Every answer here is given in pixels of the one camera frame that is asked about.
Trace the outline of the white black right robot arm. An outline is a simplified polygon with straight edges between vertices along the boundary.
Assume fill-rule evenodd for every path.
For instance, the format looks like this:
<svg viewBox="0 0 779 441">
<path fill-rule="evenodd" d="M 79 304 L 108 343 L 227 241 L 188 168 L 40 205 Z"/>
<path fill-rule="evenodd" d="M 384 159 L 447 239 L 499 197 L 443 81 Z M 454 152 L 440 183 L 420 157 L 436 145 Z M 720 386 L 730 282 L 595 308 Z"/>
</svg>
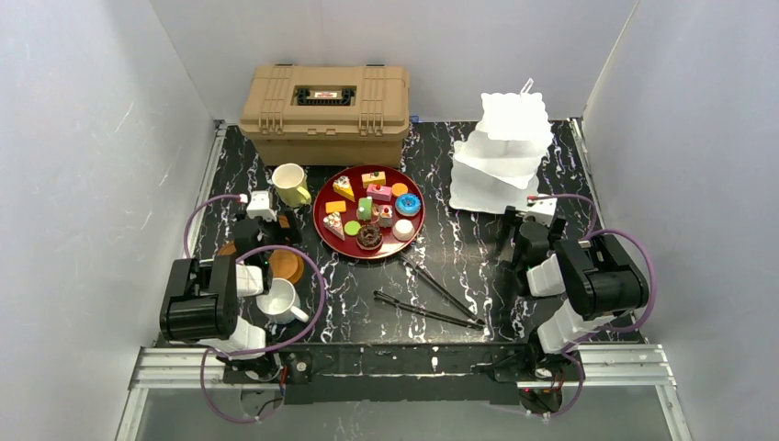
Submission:
<svg viewBox="0 0 779 441">
<path fill-rule="evenodd" d="M 564 239 L 566 221 L 553 212 L 508 207 L 503 219 L 502 231 L 514 238 L 511 266 L 521 294 L 562 299 L 531 334 L 530 342 L 543 354 L 569 353 L 616 317 L 654 306 L 654 276 L 638 269 L 618 240 L 622 232 L 602 229 L 580 240 Z"/>
</svg>

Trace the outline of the black tongs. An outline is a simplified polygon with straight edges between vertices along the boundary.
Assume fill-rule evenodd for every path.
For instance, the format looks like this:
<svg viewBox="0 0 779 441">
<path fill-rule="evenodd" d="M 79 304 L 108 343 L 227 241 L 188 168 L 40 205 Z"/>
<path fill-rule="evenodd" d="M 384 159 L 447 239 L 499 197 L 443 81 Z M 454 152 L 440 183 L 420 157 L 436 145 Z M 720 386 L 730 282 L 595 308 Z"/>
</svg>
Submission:
<svg viewBox="0 0 779 441">
<path fill-rule="evenodd" d="M 422 264 L 405 253 L 399 261 L 418 283 L 417 290 L 409 288 L 408 294 L 396 295 L 380 289 L 373 291 L 373 298 L 401 311 L 448 323 L 471 330 L 483 330 L 486 322 L 464 300 L 455 296 L 439 282 Z"/>
</svg>

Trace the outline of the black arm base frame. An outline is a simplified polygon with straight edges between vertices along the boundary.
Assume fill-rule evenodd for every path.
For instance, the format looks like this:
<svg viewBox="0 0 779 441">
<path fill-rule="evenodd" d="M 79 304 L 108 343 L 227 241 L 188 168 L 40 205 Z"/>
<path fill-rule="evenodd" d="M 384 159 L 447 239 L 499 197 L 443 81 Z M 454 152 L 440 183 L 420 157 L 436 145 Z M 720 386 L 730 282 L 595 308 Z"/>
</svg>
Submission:
<svg viewBox="0 0 779 441">
<path fill-rule="evenodd" d="M 583 378 L 578 353 L 545 355 L 522 343 L 294 344 L 228 362 L 223 380 L 275 387 L 287 404 L 485 401 L 553 413 L 564 387 L 577 388 Z"/>
</svg>

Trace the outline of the white three-tier cake stand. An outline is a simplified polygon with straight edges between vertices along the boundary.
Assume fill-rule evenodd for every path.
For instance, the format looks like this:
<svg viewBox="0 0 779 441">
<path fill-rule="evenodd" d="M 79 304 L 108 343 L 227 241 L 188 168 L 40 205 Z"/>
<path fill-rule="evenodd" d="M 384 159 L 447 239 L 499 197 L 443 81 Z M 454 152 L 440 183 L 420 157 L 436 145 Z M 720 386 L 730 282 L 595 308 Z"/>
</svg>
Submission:
<svg viewBox="0 0 779 441">
<path fill-rule="evenodd" d="M 483 114 L 464 141 L 454 143 L 452 209 L 502 214 L 525 210 L 538 189 L 538 168 L 552 143 L 543 96 L 529 78 L 517 93 L 483 93 Z"/>
</svg>

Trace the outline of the chocolate donut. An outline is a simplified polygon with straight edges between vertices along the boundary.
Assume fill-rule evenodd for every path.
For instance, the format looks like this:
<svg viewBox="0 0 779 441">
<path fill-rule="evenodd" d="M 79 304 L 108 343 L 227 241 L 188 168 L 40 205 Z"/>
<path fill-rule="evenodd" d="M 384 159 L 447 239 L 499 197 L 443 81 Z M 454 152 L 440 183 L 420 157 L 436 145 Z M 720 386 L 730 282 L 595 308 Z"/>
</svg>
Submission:
<svg viewBox="0 0 779 441">
<path fill-rule="evenodd" d="M 359 228 L 356 242 L 361 249 L 374 251 L 383 244 L 383 233 L 376 224 L 365 224 Z"/>
</svg>

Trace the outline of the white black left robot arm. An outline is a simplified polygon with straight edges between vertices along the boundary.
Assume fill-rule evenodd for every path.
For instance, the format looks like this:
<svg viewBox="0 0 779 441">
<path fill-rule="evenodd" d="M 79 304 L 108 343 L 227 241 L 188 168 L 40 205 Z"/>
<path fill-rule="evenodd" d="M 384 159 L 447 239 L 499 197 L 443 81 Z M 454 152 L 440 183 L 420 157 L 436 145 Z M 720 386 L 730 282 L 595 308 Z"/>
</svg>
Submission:
<svg viewBox="0 0 779 441">
<path fill-rule="evenodd" d="M 225 254 L 175 260 L 159 314 L 163 337 L 170 343 L 232 353 L 237 359 L 259 357 L 265 329 L 242 317 L 240 301 L 255 300 L 271 323 L 309 319 L 294 292 L 303 275 L 302 259 L 288 250 L 299 239 L 292 209 L 267 219 L 241 214 Z"/>
</svg>

